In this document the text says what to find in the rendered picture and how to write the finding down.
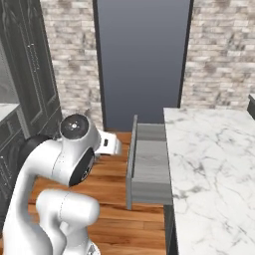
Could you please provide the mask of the dark island cupboard side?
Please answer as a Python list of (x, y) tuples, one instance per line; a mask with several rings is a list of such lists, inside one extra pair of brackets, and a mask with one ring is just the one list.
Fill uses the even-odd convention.
[(175, 217), (172, 205), (163, 206), (166, 255), (178, 255)]

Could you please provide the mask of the grey open drawer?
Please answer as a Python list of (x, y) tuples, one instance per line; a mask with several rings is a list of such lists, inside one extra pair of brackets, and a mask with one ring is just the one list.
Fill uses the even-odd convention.
[(127, 157), (126, 207), (134, 202), (171, 205), (171, 184), (163, 124), (141, 124), (133, 117)]

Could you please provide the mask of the dark low cupboard run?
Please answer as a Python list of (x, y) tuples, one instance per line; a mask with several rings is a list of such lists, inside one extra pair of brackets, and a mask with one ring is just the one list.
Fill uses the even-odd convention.
[(19, 106), (0, 104), (0, 233), (19, 173), (19, 148), (28, 134)]

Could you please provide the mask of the dark block at counter edge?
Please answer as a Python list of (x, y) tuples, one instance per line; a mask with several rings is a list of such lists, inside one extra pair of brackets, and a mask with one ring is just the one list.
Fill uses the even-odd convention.
[(250, 94), (248, 98), (250, 101), (248, 104), (247, 112), (255, 120), (255, 94)]

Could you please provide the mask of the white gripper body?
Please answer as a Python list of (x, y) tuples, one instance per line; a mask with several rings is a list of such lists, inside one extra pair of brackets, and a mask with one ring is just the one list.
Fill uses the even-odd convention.
[(116, 155), (122, 154), (122, 143), (117, 136), (114, 137), (114, 154)]

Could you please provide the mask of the dark framed grey door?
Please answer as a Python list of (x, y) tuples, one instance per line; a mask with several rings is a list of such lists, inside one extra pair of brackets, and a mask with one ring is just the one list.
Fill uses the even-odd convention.
[(178, 108), (194, 0), (93, 0), (103, 127), (162, 123)]

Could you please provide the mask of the tall dark ornate cupboard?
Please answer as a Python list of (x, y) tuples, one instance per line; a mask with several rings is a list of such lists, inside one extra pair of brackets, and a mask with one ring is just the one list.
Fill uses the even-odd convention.
[(0, 103), (18, 104), (26, 135), (62, 120), (40, 0), (0, 0)]

